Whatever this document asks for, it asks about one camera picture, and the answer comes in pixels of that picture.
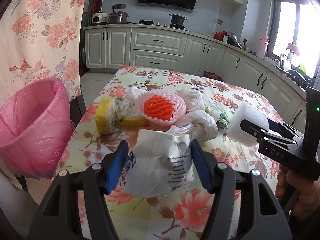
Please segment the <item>person's right hand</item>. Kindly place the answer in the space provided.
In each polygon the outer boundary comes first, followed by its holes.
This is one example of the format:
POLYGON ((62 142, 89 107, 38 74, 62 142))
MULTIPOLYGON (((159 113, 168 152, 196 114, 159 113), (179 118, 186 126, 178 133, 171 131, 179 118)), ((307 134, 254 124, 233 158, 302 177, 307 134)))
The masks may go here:
POLYGON ((319 182, 309 180, 304 176, 279 165, 275 195, 281 197, 286 189, 286 183, 295 187, 299 192, 299 200, 292 208, 293 214, 300 220, 311 217, 319 208, 319 182))

